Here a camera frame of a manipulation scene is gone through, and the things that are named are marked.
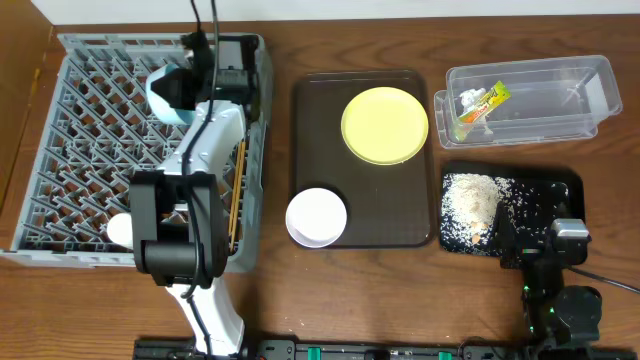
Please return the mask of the white pink bowl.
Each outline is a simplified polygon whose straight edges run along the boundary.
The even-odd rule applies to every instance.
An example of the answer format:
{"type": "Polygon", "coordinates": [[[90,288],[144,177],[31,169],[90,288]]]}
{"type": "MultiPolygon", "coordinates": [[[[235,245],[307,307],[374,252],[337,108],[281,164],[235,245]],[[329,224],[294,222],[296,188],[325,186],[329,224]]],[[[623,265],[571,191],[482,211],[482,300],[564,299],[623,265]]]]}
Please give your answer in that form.
{"type": "Polygon", "coordinates": [[[288,204],[285,225],[299,245],[318,249],[328,247],[343,234],[348,220],[343,200],[325,188],[309,188],[296,194],[288,204]]]}

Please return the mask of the white tissue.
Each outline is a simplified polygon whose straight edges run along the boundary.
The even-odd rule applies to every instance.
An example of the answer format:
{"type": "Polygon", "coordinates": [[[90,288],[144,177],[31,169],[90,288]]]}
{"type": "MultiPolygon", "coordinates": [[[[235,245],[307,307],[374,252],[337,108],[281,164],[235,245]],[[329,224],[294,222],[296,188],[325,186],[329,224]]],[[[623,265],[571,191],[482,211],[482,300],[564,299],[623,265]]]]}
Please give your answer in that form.
{"type": "MultiPolygon", "coordinates": [[[[460,104],[463,108],[462,114],[466,114],[475,109],[475,102],[486,94],[485,88],[469,89],[460,94],[460,104]]],[[[473,125],[464,125],[460,131],[467,136],[474,129],[473,125]]]]}

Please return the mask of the wooden chopstick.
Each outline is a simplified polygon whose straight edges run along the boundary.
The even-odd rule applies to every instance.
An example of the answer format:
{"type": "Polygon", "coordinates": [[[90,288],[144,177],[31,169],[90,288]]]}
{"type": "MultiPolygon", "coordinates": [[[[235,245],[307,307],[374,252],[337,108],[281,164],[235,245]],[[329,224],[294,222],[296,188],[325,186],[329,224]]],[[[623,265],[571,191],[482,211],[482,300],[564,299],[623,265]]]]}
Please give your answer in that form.
{"type": "MultiPolygon", "coordinates": [[[[244,156],[244,168],[245,168],[245,158],[246,158],[246,148],[245,148],[245,156],[244,156]]],[[[241,192],[240,192],[239,203],[238,203],[238,217],[237,217],[237,227],[236,227],[236,232],[235,232],[235,241],[232,242],[231,238],[230,238],[230,251],[231,251],[231,254],[234,254],[236,252],[235,247],[236,247],[236,243],[237,243],[237,240],[238,240],[238,230],[239,230],[239,227],[240,227],[240,225],[239,225],[239,223],[240,223],[239,212],[240,212],[241,194],[242,194],[242,183],[241,183],[241,192]]]]}
{"type": "Polygon", "coordinates": [[[235,232],[237,227],[238,203],[239,203],[239,197],[241,192],[242,176],[244,172],[245,148],[246,148],[246,142],[242,140],[239,143],[237,147],[237,152],[236,152],[234,186],[233,186],[232,202],[231,202],[231,210],[230,210],[230,218],[229,218],[229,235],[232,242],[235,241],[235,232]]]}

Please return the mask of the light blue bowl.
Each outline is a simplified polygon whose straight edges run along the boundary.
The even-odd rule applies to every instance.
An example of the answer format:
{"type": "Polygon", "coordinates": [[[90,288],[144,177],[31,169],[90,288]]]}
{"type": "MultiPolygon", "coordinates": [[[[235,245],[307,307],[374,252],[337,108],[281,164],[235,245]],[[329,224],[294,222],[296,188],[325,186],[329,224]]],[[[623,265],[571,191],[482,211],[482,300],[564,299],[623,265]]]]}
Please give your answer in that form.
{"type": "Polygon", "coordinates": [[[169,103],[151,88],[154,81],[163,78],[177,69],[179,69],[179,66],[172,63],[151,73],[145,83],[146,98],[152,113],[160,122],[168,125],[190,126],[195,118],[194,110],[171,108],[169,103]]]}

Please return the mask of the yellow round plate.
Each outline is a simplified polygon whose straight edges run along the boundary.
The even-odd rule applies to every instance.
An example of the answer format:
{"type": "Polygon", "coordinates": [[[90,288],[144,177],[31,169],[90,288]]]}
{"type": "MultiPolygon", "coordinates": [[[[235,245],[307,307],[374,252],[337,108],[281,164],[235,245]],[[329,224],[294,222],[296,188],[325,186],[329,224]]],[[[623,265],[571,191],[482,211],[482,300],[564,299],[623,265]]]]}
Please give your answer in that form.
{"type": "Polygon", "coordinates": [[[361,160],[382,166],[403,163],[425,145],[429,120],[421,102],[405,90],[374,87],[356,95],[341,116],[341,134],[361,160]]]}

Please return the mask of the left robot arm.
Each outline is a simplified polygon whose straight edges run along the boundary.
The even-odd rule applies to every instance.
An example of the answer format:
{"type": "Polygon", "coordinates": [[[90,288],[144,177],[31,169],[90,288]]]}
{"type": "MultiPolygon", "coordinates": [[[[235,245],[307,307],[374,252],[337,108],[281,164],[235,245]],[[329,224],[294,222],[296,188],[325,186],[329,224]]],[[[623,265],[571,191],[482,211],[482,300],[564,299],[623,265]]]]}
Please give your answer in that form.
{"type": "Polygon", "coordinates": [[[187,132],[156,169],[131,179],[134,262],[177,300],[196,351],[209,359],[239,353],[244,337],[224,281],[233,216],[220,187],[232,155],[242,152],[257,83],[251,70],[167,65],[145,84],[153,114],[187,132]]]}

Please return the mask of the small white cup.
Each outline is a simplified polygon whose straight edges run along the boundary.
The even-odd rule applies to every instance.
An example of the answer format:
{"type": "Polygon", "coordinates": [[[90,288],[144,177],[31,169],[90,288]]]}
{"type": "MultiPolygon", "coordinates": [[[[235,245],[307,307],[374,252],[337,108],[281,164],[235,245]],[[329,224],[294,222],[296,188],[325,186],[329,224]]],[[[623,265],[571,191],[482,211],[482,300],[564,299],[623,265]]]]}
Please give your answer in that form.
{"type": "Polygon", "coordinates": [[[113,216],[107,224],[107,235],[111,242],[132,250],[133,225],[130,213],[119,213],[113,216]]]}

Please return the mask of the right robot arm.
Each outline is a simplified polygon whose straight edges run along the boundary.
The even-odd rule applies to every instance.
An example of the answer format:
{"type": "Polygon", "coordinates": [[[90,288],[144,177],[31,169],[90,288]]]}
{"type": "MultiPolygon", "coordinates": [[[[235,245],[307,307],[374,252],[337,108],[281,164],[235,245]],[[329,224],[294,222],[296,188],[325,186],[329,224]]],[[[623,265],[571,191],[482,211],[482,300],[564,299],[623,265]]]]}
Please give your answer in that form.
{"type": "Polygon", "coordinates": [[[628,360],[633,351],[599,349],[603,299],[594,287],[567,285],[563,272],[583,274],[577,266],[588,255],[591,236],[581,219],[552,221],[542,243],[530,246],[516,238],[516,229],[502,203],[494,218],[494,244],[500,266],[522,272],[522,302],[531,340],[504,355],[525,360],[628,360]]]}

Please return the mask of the green snack wrapper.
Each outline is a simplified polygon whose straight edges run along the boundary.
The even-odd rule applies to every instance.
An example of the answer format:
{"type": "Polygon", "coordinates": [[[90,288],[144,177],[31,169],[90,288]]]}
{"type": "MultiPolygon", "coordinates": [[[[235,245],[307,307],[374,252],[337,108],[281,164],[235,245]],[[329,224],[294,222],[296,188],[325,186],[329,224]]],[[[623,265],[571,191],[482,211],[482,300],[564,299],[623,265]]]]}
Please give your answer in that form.
{"type": "Polygon", "coordinates": [[[498,81],[486,94],[475,102],[475,109],[457,116],[457,121],[453,126],[453,134],[455,139],[463,142],[467,136],[464,136],[460,129],[464,125],[486,124],[488,115],[501,106],[504,102],[511,98],[511,92],[502,81],[498,81]]]}

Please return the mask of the rice food waste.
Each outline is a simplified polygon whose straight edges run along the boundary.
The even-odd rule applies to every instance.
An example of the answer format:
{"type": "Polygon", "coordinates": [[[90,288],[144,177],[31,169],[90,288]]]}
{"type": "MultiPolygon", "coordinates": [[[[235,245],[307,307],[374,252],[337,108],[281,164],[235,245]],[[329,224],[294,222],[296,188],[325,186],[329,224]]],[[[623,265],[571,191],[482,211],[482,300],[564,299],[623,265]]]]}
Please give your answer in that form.
{"type": "Polygon", "coordinates": [[[516,238],[533,245],[557,218],[570,218],[567,184],[524,178],[448,173],[443,178],[440,245],[452,253],[497,257],[492,247],[499,202],[506,206],[516,238]]]}

